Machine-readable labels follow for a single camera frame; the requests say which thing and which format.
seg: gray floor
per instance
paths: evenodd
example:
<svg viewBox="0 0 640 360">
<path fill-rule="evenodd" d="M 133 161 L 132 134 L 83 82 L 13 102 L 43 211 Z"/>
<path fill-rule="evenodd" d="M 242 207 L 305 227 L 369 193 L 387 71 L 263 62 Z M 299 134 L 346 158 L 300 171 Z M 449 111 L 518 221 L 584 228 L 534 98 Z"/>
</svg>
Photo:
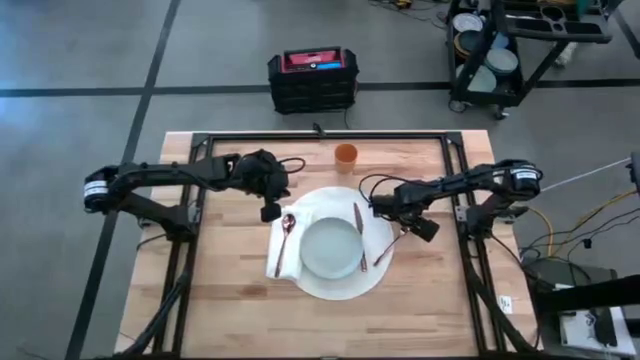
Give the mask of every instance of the gray floor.
<svg viewBox="0 0 640 360">
<path fill-rule="evenodd" d="M 0 88 L 141 87 L 168 6 L 169 0 L 1 1 Z M 419 15 L 435 18 L 445 9 Z M 628 1 L 623 10 L 638 14 L 640 5 Z M 637 19 L 627 16 L 639 34 Z M 610 44 L 581 47 L 568 69 L 545 78 L 640 78 L 640 61 L 618 26 L 611 28 Z M 430 23 L 365 0 L 184 0 L 158 85 L 264 84 L 265 63 L 274 54 L 326 45 L 358 55 L 361 81 L 445 81 L 443 42 L 444 32 Z M 521 46 L 530 71 L 549 45 Z M 639 96 L 637 87 L 534 90 L 498 123 L 483 109 L 450 112 L 446 91 L 360 92 L 348 120 L 354 129 L 487 129 L 497 158 L 537 163 L 546 173 L 543 185 L 550 185 L 640 150 Z M 139 100 L 0 98 L 0 358 L 63 357 L 102 224 L 101 215 L 82 210 L 83 177 L 120 160 Z M 313 122 L 343 127 L 341 114 L 282 117 L 272 108 L 268 94 L 154 96 L 135 158 L 157 160 L 170 130 L 309 129 Z M 544 193 L 533 204 L 566 229 L 630 188 L 627 172 L 617 167 Z M 596 222 L 637 204 L 628 199 Z M 572 259 L 621 275 L 640 272 L 638 229 L 632 223 L 602 234 L 592 250 L 577 250 Z M 516 231 L 525 245 L 545 229 L 525 215 Z M 131 218 L 121 216 L 86 357 L 113 347 L 139 236 Z"/>
</svg>

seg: metal cart shelf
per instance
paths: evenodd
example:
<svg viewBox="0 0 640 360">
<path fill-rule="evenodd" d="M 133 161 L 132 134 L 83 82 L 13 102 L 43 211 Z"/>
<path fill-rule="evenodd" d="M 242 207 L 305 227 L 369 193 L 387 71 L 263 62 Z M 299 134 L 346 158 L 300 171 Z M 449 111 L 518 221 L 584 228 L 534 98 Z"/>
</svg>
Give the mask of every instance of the metal cart shelf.
<svg viewBox="0 0 640 360">
<path fill-rule="evenodd" d="M 451 21 L 460 13 L 475 13 L 486 18 L 481 36 L 467 60 L 459 57 L 454 49 L 457 30 Z M 496 120 L 506 118 L 504 109 L 520 105 L 538 80 L 551 67 L 569 42 L 608 43 L 611 35 L 607 21 L 599 4 L 593 4 L 578 15 L 575 7 L 540 5 L 536 0 L 492 0 L 490 9 L 466 7 L 461 0 L 453 0 L 447 15 L 447 48 L 449 55 L 449 78 L 452 89 L 449 108 L 464 112 L 468 105 L 491 105 Z M 507 49 L 520 59 L 516 38 L 554 41 L 555 46 L 528 78 L 524 79 L 521 61 L 508 76 L 497 76 L 497 86 L 492 92 L 468 90 L 473 74 L 491 49 L 498 33 L 509 38 Z M 456 68 L 463 65 L 459 76 Z"/>
</svg>

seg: plastic cup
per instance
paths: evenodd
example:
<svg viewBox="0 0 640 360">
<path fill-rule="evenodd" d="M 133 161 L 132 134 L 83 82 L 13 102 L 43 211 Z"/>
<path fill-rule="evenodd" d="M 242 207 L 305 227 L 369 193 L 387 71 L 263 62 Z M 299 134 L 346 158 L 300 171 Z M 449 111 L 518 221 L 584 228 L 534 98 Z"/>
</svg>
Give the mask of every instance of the plastic cup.
<svg viewBox="0 0 640 360">
<path fill-rule="evenodd" d="M 349 174 L 353 172 L 356 166 L 356 158 L 358 157 L 358 149 L 351 144 L 340 144 L 336 147 L 336 171 L 341 174 Z"/>
</svg>

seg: butcher block tabletop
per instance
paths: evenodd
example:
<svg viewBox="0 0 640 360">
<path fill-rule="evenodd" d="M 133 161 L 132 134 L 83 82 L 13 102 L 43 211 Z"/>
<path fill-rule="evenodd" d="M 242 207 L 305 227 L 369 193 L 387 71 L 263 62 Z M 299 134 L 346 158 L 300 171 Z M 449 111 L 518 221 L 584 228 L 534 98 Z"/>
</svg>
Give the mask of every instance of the butcher block tabletop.
<svg viewBox="0 0 640 360">
<path fill-rule="evenodd" d="M 160 162 L 187 163 L 192 134 L 167 133 Z M 461 134 L 470 168 L 494 162 L 486 131 Z M 353 175 L 334 171 L 333 152 L 341 143 L 354 144 L 358 149 Z M 441 145 L 432 139 L 224 140 L 214 142 L 213 153 L 245 154 L 258 149 L 271 151 L 280 159 L 302 157 L 307 162 L 304 170 L 289 175 L 291 197 L 279 201 L 282 205 L 292 204 L 325 186 L 355 189 L 368 174 L 425 180 L 445 175 Z M 287 166 L 298 164 L 291 162 Z M 366 182 L 365 191 L 373 183 Z M 394 181 L 383 183 L 376 193 L 390 193 L 397 185 Z M 181 189 L 154 188 L 151 198 L 164 205 L 177 204 Z M 488 195 L 476 192 L 478 202 Z M 391 265 L 380 283 L 346 301 L 314 298 L 289 281 L 265 277 L 270 224 L 260 222 L 262 206 L 262 200 L 235 190 L 207 192 L 181 349 L 183 357 L 478 354 L 450 200 L 433 203 L 424 214 L 440 224 L 440 231 L 430 243 L 413 234 L 403 237 L 395 246 Z M 142 239 L 161 233 L 161 228 L 152 226 L 144 231 Z M 494 233 L 517 253 L 511 226 L 497 224 Z M 492 240 L 487 240 L 486 245 L 496 295 L 511 297 L 513 313 L 507 316 L 533 344 L 536 320 L 525 278 L 504 248 Z M 171 243 L 164 239 L 140 248 L 116 351 L 130 345 L 131 338 L 142 332 L 157 311 L 170 249 Z M 176 308 L 169 318 L 169 335 Z M 484 305 L 481 312 L 491 348 L 493 336 Z M 169 350 L 171 338 L 167 339 L 164 346 Z"/>
</svg>

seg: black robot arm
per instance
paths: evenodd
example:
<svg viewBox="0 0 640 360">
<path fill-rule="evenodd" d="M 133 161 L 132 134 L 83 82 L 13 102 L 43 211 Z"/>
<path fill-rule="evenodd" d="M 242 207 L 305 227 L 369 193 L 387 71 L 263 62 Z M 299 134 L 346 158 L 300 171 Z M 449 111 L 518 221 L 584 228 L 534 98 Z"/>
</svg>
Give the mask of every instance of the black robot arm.
<svg viewBox="0 0 640 360">
<path fill-rule="evenodd" d="M 533 199 L 540 193 L 542 172 L 524 160 L 504 160 L 482 164 L 468 171 L 433 181 L 406 181 L 393 195 L 371 196 L 375 215 L 396 221 L 426 241 L 435 236 L 439 226 L 424 219 L 422 212 L 436 200 L 474 190 L 492 194 L 481 205 L 466 209 L 467 231 L 472 236 L 487 237 L 494 219 L 516 201 Z"/>
<path fill-rule="evenodd" d="M 139 187 L 170 185 L 196 185 L 212 191 L 236 189 L 257 195 L 264 198 L 261 209 L 264 222 L 280 217 L 276 201 L 289 196 L 284 165 L 272 153 L 259 150 L 244 156 L 227 154 L 204 158 L 193 164 L 128 163 L 103 167 L 85 179 L 85 211 L 128 212 L 160 224 L 171 241 L 188 241 L 195 229 L 187 206 L 163 206 L 133 193 Z"/>
</svg>

